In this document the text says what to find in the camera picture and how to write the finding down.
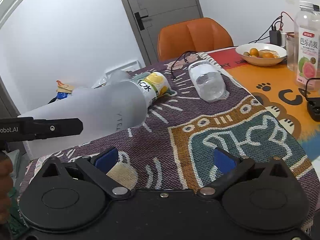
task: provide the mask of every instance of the door handle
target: door handle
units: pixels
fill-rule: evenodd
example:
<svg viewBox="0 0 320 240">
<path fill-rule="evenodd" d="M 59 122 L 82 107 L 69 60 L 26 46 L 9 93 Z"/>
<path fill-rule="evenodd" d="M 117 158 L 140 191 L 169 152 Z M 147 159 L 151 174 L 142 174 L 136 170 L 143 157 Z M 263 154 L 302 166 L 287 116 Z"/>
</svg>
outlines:
<svg viewBox="0 0 320 240">
<path fill-rule="evenodd" d="M 148 15 L 140 16 L 140 13 L 139 13 L 139 12 L 136 12 L 136 13 L 134 14 L 134 16 L 135 16 L 136 19 L 137 19 L 137 23 L 138 23 L 139 29 L 140 29 L 141 31 L 143 31 L 145 28 L 144 28 L 142 19 L 148 18 L 149 16 L 148 16 Z"/>
</svg>

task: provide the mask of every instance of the red cable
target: red cable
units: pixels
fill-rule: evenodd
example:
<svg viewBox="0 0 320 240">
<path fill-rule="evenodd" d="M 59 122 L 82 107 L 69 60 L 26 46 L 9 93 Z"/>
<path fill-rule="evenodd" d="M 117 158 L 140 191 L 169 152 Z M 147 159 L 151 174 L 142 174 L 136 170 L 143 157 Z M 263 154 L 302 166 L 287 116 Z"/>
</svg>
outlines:
<svg viewBox="0 0 320 240">
<path fill-rule="evenodd" d="M 282 14 L 284 14 L 284 13 L 285 13 L 286 15 L 288 15 L 288 16 L 289 16 L 289 18 L 290 18 L 292 21 L 294 21 L 294 20 L 292 19 L 292 17 L 291 17 L 287 12 L 281 12 L 281 14 L 280 14 L 280 15 L 282 16 Z"/>
</svg>

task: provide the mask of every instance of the orange tablecloth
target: orange tablecloth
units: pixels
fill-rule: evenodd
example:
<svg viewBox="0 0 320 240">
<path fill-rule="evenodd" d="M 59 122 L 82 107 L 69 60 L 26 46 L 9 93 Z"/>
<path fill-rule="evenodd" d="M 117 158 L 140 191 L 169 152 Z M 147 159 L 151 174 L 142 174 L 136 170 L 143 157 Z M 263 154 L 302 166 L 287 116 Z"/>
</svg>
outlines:
<svg viewBox="0 0 320 240">
<path fill-rule="evenodd" d="M 311 160 L 320 155 L 319 123 L 308 114 L 305 91 L 294 83 L 293 71 L 283 64 L 272 67 L 251 65 L 235 49 L 212 52 L 209 55 L 279 120 L 300 142 Z"/>
</svg>

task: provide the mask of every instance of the guava juice bottle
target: guava juice bottle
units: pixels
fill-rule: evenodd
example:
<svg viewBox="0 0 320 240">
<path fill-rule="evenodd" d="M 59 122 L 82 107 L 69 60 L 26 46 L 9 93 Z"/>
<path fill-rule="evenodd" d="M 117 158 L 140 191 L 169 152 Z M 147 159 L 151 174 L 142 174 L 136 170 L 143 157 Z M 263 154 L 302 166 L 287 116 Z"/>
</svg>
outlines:
<svg viewBox="0 0 320 240">
<path fill-rule="evenodd" d="M 307 80 L 320 77 L 319 61 L 320 14 L 313 11 L 313 4 L 300 1 L 300 11 L 294 19 L 294 81 L 305 89 Z M 318 90 L 320 82 L 310 81 L 309 90 Z"/>
</svg>

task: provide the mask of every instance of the bowl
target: bowl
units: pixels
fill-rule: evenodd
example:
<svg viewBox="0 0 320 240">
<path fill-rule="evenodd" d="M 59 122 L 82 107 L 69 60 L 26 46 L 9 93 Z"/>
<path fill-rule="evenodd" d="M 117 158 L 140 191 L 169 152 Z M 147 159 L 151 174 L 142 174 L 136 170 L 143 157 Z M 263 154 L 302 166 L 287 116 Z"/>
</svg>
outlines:
<svg viewBox="0 0 320 240">
<path fill-rule="evenodd" d="M 257 50 L 269 49 L 274 50 L 279 54 L 279 58 L 259 58 L 243 55 L 244 52 L 249 52 L 250 49 L 256 48 Z M 236 52 L 247 62 L 257 66 L 274 66 L 284 60 L 287 56 L 287 51 L 277 45 L 268 43 L 250 43 L 244 44 L 236 48 Z"/>
</svg>

